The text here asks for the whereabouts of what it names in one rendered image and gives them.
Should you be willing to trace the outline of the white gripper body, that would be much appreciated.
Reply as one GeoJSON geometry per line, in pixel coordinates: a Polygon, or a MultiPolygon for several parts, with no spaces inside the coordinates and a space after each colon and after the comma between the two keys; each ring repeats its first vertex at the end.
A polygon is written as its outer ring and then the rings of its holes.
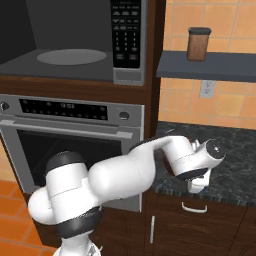
{"type": "Polygon", "coordinates": [[[201,168],[190,172],[191,177],[187,181],[187,188],[190,193],[196,194],[209,186],[211,169],[201,168]]]}

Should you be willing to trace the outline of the dark wood cupboard door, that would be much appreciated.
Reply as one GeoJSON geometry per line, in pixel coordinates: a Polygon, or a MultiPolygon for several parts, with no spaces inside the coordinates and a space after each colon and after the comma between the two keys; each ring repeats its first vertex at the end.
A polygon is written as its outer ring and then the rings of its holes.
{"type": "Polygon", "coordinates": [[[151,218],[146,213],[104,207],[90,238],[103,247],[102,256],[150,256],[150,230],[151,218]]]}

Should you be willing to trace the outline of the grey open microwave oven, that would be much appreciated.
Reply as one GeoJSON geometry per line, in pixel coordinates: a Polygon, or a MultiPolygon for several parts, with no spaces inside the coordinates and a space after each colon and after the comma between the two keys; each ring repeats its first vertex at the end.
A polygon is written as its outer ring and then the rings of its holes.
{"type": "Polygon", "coordinates": [[[143,85],[148,0],[0,0],[0,74],[143,85]],[[96,63],[60,66],[37,57],[92,49],[96,63]]]}

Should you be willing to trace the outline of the grey round microwave turntable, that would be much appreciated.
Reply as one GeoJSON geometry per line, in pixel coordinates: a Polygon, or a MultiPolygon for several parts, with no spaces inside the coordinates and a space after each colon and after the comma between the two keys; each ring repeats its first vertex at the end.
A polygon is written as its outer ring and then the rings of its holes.
{"type": "Polygon", "coordinates": [[[106,53],[98,50],[62,49],[42,53],[37,60],[50,65],[74,66],[96,63],[106,57],[106,53]]]}

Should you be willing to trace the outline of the oven door with dark window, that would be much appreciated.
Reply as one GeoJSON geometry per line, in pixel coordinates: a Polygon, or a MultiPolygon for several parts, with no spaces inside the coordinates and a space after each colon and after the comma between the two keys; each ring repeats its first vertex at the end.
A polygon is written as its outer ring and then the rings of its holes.
{"type": "Polygon", "coordinates": [[[86,166],[91,167],[99,161],[128,153],[133,145],[143,139],[143,129],[140,127],[14,117],[3,117],[0,121],[2,120],[14,120],[17,124],[81,129],[103,133],[116,133],[117,131],[133,133],[132,139],[116,139],[92,137],[90,135],[72,136],[0,126],[0,132],[13,164],[17,181],[25,194],[30,194],[46,185],[46,163],[52,156],[60,152],[77,152],[82,156],[86,166]]]}

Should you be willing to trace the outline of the dark wood drawer front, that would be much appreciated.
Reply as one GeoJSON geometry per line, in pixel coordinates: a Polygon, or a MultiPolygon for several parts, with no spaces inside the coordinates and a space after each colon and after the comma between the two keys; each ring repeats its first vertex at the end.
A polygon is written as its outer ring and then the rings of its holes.
{"type": "Polygon", "coordinates": [[[244,216],[243,207],[159,195],[156,202],[154,256],[228,256],[244,216]],[[208,210],[187,212],[187,207],[208,210]]]}

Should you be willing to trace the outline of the brown jar with black lid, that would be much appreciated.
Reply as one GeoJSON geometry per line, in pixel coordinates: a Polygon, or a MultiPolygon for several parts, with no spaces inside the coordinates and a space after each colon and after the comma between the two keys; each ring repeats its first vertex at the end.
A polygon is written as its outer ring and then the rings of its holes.
{"type": "Polygon", "coordinates": [[[208,27],[190,27],[187,46],[189,61],[204,61],[206,58],[208,40],[212,30],[208,27]]]}

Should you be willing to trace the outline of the dark wood tall cabinet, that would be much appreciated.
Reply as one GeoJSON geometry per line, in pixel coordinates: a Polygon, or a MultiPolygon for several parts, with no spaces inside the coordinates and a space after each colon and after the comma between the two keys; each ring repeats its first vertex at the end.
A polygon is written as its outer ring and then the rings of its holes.
{"type": "Polygon", "coordinates": [[[145,106],[144,136],[155,135],[160,79],[156,76],[162,53],[166,0],[148,0],[146,77],[142,86],[112,82],[0,75],[0,93],[103,102],[140,103],[145,106]]]}

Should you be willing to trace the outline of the steel built-in oven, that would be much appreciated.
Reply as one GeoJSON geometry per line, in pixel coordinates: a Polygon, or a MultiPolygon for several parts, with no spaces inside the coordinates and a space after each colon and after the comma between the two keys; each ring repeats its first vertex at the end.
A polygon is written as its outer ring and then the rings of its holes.
{"type": "Polygon", "coordinates": [[[1,102],[7,102],[9,108],[5,111],[0,109],[0,119],[3,117],[14,117],[140,127],[143,129],[144,139],[144,107],[142,105],[7,94],[0,94],[1,102]],[[121,120],[119,118],[121,111],[127,111],[130,114],[128,120],[121,120]]]}

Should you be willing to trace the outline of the grey wall socket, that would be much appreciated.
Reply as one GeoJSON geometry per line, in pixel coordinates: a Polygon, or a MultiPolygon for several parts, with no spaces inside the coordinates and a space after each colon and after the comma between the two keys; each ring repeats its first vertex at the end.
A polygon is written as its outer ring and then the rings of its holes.
{"type": "Polygon", "coordinates": [[[200,87],[200,97],[211,98],[214,93],[215,84],[214,80],[203,80],[200,87]]]}

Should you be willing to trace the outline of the dark grey wall shelf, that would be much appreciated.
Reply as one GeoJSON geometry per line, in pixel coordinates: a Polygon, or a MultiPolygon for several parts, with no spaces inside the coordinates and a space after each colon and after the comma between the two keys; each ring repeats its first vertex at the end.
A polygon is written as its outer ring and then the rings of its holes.
{"type": "Polygon", "coordinates": [[[163,51],[157,76],[256,83],[256,54],[209,52],[203,62],[194,62],[185,51],[163,51]]]}

